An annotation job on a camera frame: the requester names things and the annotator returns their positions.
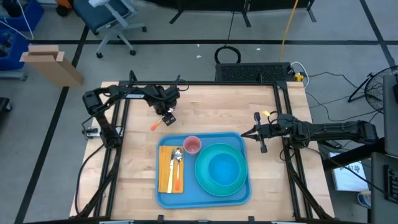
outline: yellow napkin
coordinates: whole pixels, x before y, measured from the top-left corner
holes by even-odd
[[[172,157],[173,149],[180,148],[182,155],[184,155],[183,146],[160,146],[159,147],[159,189],[160,193],[167,193],[167,186],[169,184],[170,174],[170,159]],[[174,159],[173,166],[173,188],[172,193],[182,193],[184,186],[184,156],[180,161],[180,190],[175,189],[175,183],[177,181],[177,166],[178,162]]]

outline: gray floor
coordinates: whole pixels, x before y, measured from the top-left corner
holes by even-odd
[[[395,0],[366,2],[383,38],[398,40],[397,29],[391,27],[396,26],[393,21],[398,3]],[[168,21],[176,11],[145,1],[136,5],[139,14],[131,20],[145,22],[148,32],[130,30],[126,34],[129,40],[226,39],[228,36],[230,12],[184,12],[174,25],[170,25]],[[377,40],[357,0],[317,0],[313,12],[317,23],[311,22],[305,10],[297,10],[289,40]],[[249,13],[251,28],[244,25],[241,14],[235,14],[231,39],[281,40],[289,14],[290,10]],[[84,23],[76,14],[61,18],[53,7],[46,6],[34,35],[35,40],[79,40],[83,28]],[[100,39],[102,35],[94,36],[90,32],[87,39]],[[25,222],[61,219],[69,215],[86,145],[80,134],[80,123],[88,116],[81,102],[85,91],[98,87],[103,81],[126,80],[129,70],[134,70],[139,80],[173,80],[177,75],[186,80],[214,80],[214,52],[221,46],[137,45],[137,55],[132,57],[126,46],[108,45],[100,60],[95,55],[97,45],[84,45],[77,69],[85,77],[85,84],[68,92]],[[276,62],[279,57],[279,45],[233,46],[241,51],[242,62]],[[72,61],[76,45],[60,47]],[[398,60],[398,46],[388,48]],[[220,60],[234,62],[236,56],[221,52]],[[369,72],[388,67],[379,45],[286,45],[283,61],[301,62],[310,75],[324,71],[342,73],[355,85],[359,85]],[[29,76],[26,82],[0,82],[0,96],[10,98],[14,106],[0,129],[0,177],[3,180],[0,182],[3,192],[0,195],[0,223],[14,222],[61,92],[28,65],[24,71]],[[306,90],[322,103],[349,95],[354,88],[340,77],[324,75],[311,78]],[[316,105],[310,96],[307,98],[310,105]],[[365,99],[352,103],[338,101],[327,107],[331,119],[344,119],[373,110]],[[311,113],[314,123],[329,122],[322,107],[312,108]],[[371,116],[360,118],[369,120]],[[382,119],[379,114],[372,120],[380,136],[383,136]],[[347,148],[356,146],[350,143]],[[326,177],[336,217],[365,222],[366,209],[356,203],[356,194],[336,192],[330,173],[326,173]]]

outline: pink cup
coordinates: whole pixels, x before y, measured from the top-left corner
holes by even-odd
[[[196,155],[201,148],[201,141],[196,136],[189,136],[184,140],[184,149],[191,155]]]

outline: office chair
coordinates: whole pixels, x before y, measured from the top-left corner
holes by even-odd
[[[98,58],[103,57],[101,49],[109,42],[112,35],[116,35],[130,48],[131,55],[136,54],[132,45],[123,35],[123,30],[141,27],[142,31],[146,32],[147,27],[143,23],[129,24],[125,20],[137,14],[131,0],[75,0],[73,8],[94,35],[97,35],[98,30],[102,27],[109,29],[97,49]]]

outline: white cable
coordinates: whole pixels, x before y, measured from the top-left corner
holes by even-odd
[[[21,5],[21,3],[19,2],[19,0],[17,0],[17,2],[18,2],[19,7],[21,8],[22,15],[24,16],[26,25],[27,25],[27,27],[29,28],[31,38],[25,36],[24,34],[21,34],[18,30],[16,30],[15,28],[11,27],[11,26],[8,25],[8,24],[6,24],[6,22],[7,22],[6,18],[4,18],[4,21],[6,21],[6,22],[3,22],[3,21],[0,21],[0,22],[1,22],[2,24],[4,24],[4,25],[8,26],[8,28],[13,29],[15,32],[17,32],[18,34],[22,35],[22,36],[25,37],[26,39],[28,39],[28,40],[33,40],[35,37],[33,36],[32,29],[30,28],[30,25],[29,25],[29,23],[27,22],[27,19],[26,19],[26,17],[25,17],[24,9],[22,8],[22,5]]]
[[[298,64],[301,66],[302,70],[305,73],[305,76],[307,76],[307,84],[305,84],[304,89],[306,89],[306,87],[308,86],[308,84],[310,84],[310,77],[308,76],[308,73],[306,71],[306,69],[304,68],[304,66],[300,63],[300,62],[293,62],[290,65],[293,67],[294,64]]]

